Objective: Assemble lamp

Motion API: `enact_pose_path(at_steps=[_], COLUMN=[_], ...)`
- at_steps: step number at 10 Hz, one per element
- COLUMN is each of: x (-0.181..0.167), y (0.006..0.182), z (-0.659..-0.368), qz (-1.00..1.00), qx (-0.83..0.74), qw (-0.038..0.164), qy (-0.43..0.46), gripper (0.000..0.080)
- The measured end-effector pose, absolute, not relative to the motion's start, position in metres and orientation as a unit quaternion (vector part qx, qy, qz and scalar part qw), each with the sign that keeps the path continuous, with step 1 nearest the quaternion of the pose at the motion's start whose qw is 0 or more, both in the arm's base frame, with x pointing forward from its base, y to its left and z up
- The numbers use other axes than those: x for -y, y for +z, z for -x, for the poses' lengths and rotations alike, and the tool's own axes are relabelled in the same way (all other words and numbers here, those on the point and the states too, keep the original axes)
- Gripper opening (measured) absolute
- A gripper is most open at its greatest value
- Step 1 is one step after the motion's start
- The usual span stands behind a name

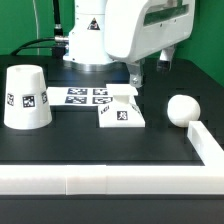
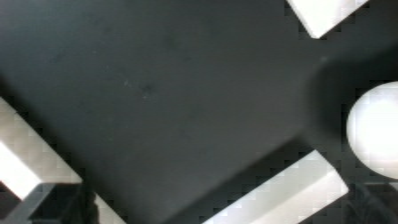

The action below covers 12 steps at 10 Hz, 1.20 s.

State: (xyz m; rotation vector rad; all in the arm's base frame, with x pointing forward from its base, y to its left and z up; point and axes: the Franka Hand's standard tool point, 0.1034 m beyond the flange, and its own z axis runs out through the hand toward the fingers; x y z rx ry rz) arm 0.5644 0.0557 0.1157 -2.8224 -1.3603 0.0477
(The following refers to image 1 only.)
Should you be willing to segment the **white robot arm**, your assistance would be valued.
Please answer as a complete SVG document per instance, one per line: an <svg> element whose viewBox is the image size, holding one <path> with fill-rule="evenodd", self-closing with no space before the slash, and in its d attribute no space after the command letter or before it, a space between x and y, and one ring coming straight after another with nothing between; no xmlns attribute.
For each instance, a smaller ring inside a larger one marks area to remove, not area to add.
<svg viewBox="0 0 224 224"><path fill-rule="evenodd" d="M158 68L170 69L176 44L191 35L194 13L195 0L75 0L64 60L84 71L124 63L139 88L145 57L158 52Z"/></svg>

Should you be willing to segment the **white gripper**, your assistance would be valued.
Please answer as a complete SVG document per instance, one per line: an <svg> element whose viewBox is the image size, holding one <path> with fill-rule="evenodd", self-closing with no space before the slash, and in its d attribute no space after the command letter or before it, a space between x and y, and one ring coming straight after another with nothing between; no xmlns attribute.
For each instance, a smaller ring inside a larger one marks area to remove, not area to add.
<svg viewBox="0 0 224 224"><path fill-rule="evenodd" d="M143 85L144 61L140 59L162 49L157 71L170 71L175 44L192 32L194 12L195 0L107 1L105 50L111 58L129 63L131 86Z"/></svg>

